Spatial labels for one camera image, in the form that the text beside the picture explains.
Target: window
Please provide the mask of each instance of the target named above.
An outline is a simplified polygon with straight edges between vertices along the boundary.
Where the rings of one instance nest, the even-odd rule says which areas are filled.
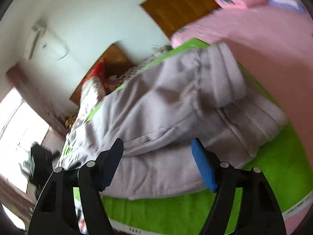
[[[28,181],[21,173],[18,163],[28,159],[32,143],[41,144],[48,129],[49,125],[23,100],[15,88],[0,103],[0,173],[25,193]],[[8,211],[6,213],[10,217],[13,215]]]

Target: blue gripper pad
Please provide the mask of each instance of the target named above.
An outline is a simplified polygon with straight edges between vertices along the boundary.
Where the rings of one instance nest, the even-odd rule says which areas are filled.
[[[214,170],[212,169],[204,151],[206,150],[202,148],[197,140],[191,142],[191,152],[204,181],[204,185],[215,193],[217,184],[215,182]]]

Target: curtain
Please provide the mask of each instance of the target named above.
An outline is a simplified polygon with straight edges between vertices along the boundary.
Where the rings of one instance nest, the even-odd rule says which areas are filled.
[[[35,202],[32,202],[27,195],[10,183],[0,174],[0,202],[13,214],[20,218],[25,227],[28,228],[35,209]]]
[[[19,64],[7,71],[7,78],[20,93],[27,104],[41,116],[59,135],[65,138],[68,130],[65,118],[40,90],[29,80]]]

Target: pink bedding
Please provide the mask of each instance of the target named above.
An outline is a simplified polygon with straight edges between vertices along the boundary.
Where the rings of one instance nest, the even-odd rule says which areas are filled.
[[[172,37],[176,48],[198,38],[224,41],[292,122],[313,166],[313,20],[308,14],[260,6],[218,10]]]

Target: wooden furniture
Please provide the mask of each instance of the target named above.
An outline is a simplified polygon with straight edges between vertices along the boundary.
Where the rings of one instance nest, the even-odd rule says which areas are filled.
[[[122,75],[129,68],[133,67],[134,64],[128,59],[128,57],[116,46],[112,44],[99,59],[90,68],[87,74],[95,67],[96,63],[101,60],[105,60],[105,76]],[[82,88],[82,82],[79,83],[74,93],[70,97],[70,100],[79,106],[80,94]]]
[[[168,37],[219,7],[214,0],[147,0],[141,6]]]

